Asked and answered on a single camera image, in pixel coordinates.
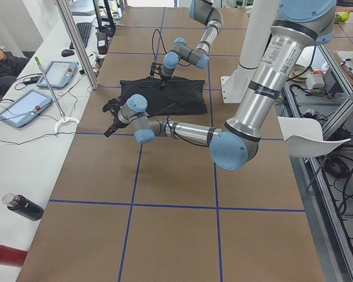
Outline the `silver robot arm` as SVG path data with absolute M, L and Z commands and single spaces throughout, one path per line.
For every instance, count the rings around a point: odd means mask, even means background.
M 208 65 L 212 45 L 222 31 L 223 17 L 212 1 L 192 1 L 189 17 L 203 24 L 205 31 L 195 47 L 190 46 L 184 38 L 174 40 L 163 62 L 157 67 L 158 75 L 164 82 L 172 79 L 180 61 L 204 69 Z
M 124 81 L 120 96 L 103 107 L 113 116 L 105 134 L 130 127 L 140 144 L 179 139 L 207 147 L 217 166 L 239 169 L 255 157 L 261 127 L 302 51 L 332 38 L 335 8 L 335 1 L 257 1 L 225 84 L 234 102 L 209 106 L 193 81 L 174 75 L 180 62 L 206 71 L 219 63 L 211 49 L 224 27 L 222 11 L 211 1 L 192 1 L 190 18 L 205 27 L 201 40 L 190 47 L 177 38 L 150 77 Z

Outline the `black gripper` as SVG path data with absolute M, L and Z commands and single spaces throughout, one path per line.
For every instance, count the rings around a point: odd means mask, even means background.
M 112 125 L 104 132 L 106 137 L 110 137 L 118 129 L 124 129 L 128 126 L 128 121 L 126 119 L 122 120 L 119 118 L 120 110 L 112 110 L 111 114 L 113 115 Z
M 164 76 L 164 75 L 161 75 L 160 78 L 161 78 L 161 80 L 162 80 L 161 88 L 164 88 L 164 87 L 166 87 L 168 81 L 170 81 L 170 80 L 172 79 L 172 76 Z

